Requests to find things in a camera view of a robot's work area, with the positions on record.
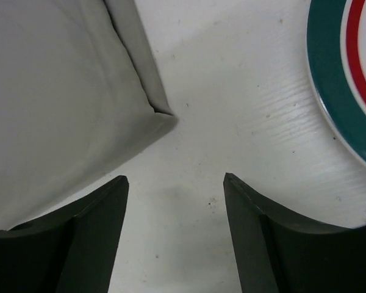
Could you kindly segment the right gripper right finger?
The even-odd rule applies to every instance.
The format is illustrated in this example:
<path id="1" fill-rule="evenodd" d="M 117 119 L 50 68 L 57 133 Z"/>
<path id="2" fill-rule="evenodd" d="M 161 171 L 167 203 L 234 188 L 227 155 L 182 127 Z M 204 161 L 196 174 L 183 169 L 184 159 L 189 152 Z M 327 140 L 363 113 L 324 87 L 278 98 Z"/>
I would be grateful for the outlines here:
<path id="1" fill-rule="evenodd" d="M 232 173 L 223 187 L 243 292 L 366 292 L 366 225 L 311 219 Z"/>

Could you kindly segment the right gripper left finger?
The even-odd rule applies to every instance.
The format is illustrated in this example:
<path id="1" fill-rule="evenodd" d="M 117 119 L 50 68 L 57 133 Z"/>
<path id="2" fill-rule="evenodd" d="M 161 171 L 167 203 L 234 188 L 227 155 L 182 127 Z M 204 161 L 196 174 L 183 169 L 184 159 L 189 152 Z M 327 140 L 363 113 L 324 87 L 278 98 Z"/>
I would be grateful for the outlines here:
<path id="1" fill-rule="evenodd" d="M 0 230 L 0 292 L 107 292 L 129 182 L 117 176 L 48 214 Z"/>

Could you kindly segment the grey cloth placemat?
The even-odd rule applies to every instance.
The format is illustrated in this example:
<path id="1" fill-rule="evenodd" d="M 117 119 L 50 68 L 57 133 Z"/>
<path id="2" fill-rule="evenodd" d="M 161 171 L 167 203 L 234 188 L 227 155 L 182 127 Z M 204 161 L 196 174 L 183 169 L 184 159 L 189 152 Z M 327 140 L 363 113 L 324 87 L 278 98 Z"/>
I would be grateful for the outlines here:
<path id="1" fill-rule="evenodd" d="M 134 1 L 0 1 L 0 230 L 176 122 Z"/>

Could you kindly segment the white plate green red rim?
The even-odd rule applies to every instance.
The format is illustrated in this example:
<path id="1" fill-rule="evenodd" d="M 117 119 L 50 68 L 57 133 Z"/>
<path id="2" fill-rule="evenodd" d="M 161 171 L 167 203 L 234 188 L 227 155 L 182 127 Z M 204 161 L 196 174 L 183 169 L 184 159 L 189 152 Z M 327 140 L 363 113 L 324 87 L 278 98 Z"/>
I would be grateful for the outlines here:
<path id="1" fill-rule="evenodd" d="M 311 1 L 306 53 L 328 123 L 366 166 L 366 1 Z"/>

